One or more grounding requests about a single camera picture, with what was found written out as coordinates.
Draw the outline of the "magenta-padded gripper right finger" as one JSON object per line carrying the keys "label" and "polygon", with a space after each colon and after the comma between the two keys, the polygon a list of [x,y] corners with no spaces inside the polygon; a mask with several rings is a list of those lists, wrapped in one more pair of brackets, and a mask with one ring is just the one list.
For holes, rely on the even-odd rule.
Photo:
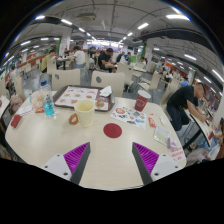
{"label": "magenta-padded gripper right finger", "polygon": [[172,156],[170,149],[158,154],[143,145],[133,143],[132,153],[144,185],[182,169],[177,159]]}

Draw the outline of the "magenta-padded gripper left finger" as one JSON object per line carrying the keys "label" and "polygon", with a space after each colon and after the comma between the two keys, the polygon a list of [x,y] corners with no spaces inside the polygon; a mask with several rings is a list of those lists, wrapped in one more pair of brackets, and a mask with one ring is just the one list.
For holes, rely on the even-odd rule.
{"label": "magenta-padded gripper left finger", "polygon": [[56,154],[42,169],[72,183],[79,184],[90,154],[90,143],[84,143],[66,154]]}

